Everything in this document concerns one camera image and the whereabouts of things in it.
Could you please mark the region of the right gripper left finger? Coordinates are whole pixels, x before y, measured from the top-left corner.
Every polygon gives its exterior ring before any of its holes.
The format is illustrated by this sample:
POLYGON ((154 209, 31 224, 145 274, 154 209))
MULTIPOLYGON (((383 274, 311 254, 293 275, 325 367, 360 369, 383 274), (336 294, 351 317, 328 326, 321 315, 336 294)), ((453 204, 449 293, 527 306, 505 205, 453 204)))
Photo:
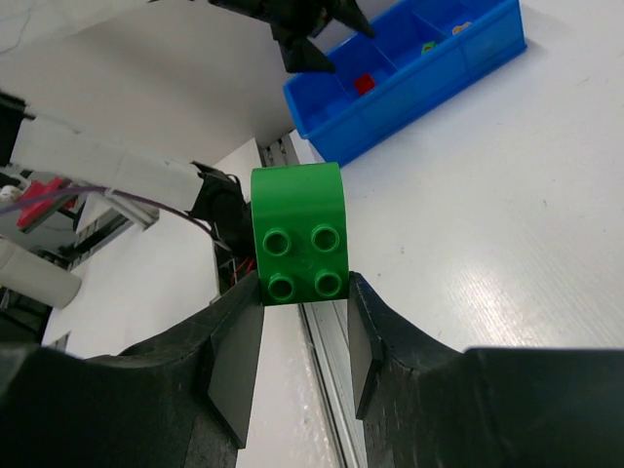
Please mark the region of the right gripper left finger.
POLYGON ((264 322, 247 275, 117 356, 1 349, 5 467, 232 467, 246 446, 264 322))

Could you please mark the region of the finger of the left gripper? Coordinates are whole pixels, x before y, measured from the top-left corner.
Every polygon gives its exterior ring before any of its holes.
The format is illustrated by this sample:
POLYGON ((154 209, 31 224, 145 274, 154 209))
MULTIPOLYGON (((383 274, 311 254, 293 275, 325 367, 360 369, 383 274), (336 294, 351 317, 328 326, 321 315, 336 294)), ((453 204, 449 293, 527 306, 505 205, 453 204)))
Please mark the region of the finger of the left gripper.
POLYGON ((327 2, 329 17, 369 38, 375 31, 355 0, 331 0, 327 2))
POLYGON ((297 37, 277 25, 271 26, 271 32, 288 73, 335 73, 335 65, 307 37, 297 37))

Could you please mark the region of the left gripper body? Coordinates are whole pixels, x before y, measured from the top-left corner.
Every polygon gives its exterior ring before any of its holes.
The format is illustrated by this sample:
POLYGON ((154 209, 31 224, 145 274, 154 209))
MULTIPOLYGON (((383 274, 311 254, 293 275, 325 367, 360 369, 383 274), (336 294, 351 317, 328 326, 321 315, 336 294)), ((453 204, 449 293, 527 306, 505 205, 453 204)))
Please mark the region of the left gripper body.
POLYGON ((316 37, 332 19, 332 8, 326 1, 210 0, 210 3, 282 28, 297 37, 316 37))

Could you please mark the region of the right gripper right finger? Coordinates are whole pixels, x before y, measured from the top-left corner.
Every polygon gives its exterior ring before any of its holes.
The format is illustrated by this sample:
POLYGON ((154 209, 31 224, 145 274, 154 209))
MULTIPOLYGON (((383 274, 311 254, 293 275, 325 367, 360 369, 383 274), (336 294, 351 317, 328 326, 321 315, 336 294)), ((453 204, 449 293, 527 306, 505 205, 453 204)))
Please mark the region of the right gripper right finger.
POLYGON ((619 349, 459 352, 352 273, 354 406, 371 467, 619 467, 619 349))

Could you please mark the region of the red rounded lego brick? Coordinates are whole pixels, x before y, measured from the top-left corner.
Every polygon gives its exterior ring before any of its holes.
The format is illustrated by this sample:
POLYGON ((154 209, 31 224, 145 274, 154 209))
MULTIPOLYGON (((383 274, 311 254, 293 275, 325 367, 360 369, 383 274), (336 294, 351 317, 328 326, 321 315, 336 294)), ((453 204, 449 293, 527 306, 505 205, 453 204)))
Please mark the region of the red rounded lego brick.
POLYGON ((355 79, 353 85, 359 97, 364 96, 376 87, 376 83, 369 73, 365 73, 355 79))

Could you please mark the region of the green lego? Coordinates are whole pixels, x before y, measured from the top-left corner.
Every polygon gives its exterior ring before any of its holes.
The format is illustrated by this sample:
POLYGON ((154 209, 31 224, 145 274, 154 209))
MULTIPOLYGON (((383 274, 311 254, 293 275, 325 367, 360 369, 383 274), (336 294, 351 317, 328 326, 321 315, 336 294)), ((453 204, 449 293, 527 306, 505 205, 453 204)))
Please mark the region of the green lego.
POLYGON ((431 52, 432 50, 434 50, 436 47, 438 46, 438 43, 435 41, 430 41, 425 43, 422 48, 421 48, 421 54, 427 54, 428 52, 431 52))
POLYGON ((264 305, 348 297, 345 198, 336 163, 254 169, 251 210, 264 305))

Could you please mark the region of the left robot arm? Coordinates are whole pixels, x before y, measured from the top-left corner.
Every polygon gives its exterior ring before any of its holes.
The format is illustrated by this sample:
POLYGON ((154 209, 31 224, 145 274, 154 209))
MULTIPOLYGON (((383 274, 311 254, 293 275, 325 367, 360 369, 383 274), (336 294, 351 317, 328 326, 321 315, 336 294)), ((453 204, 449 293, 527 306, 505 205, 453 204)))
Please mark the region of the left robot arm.
MULTIPOLYGON (((139 1, 4 1, 1 55, 44 39, 75 34, 141 7, 139 1)), ((375 32, 354 1, 217 1, 215 6, 269 25, 289 73, 333 72, 313 43, 339 21, 369 38, 375 32)), ((251 208, 238 178, 200 163, 177 163, 101 141, 74 126, 35 115, 1 96, 1 164, 65 176, 80 188, 137 200, 204 228, 236 255, 255 253, 251 208)))

